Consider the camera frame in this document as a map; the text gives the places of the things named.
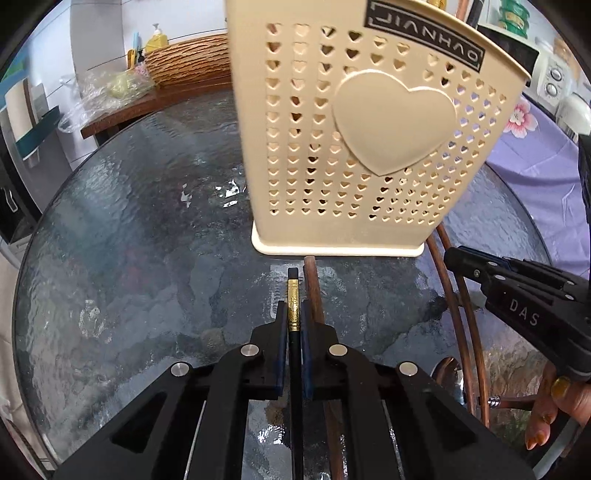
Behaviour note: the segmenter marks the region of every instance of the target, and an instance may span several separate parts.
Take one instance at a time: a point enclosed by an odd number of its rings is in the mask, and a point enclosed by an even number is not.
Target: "gold pencil ferrule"
[[[300,331],[300,282],[287,281],[287,327],[290,332]]]

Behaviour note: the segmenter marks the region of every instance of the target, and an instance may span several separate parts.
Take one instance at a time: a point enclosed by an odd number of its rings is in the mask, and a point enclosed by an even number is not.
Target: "soap dispenser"
[[[162,31],[158,28],[158,24],[153,24],[155,31],[152,38],[148,40],[146,46],[144,48],[144,53],[148,54],[158,48],[166,47],[168,45],[168,37],[162,33]]]

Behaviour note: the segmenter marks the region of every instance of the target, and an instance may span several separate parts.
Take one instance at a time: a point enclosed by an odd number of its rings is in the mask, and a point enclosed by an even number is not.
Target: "heart emblem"
[[[418,162],[457,128],[456,109],[445,93],[423,86],[407,89],[378,70],[348,76],[332,105],[349,150],[378,176]]]

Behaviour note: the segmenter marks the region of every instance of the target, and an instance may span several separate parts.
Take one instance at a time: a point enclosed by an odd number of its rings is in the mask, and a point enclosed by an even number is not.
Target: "hand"
[[[556,378],[556,368],[546,363],[538,396],[525,429],[525,446],[531,450],[550,438],[550,425],[556,420],[558,409],[570,415],[582,426],[591,417],[591,385],[571,382],[567,377]]]

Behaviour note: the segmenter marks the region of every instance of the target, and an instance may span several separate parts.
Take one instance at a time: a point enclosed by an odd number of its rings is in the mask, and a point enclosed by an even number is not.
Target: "white appliance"
[[[591,132],[591,108],[580,95],[573,93],[560,102],[556,124],[573,142],[578,143],[579,135]]]
[[[536,45],[501,27],[478,25],[478,31],[511,55],[531,75],[524,93],[552,115],[573,90],[568,64],[547,47]]]

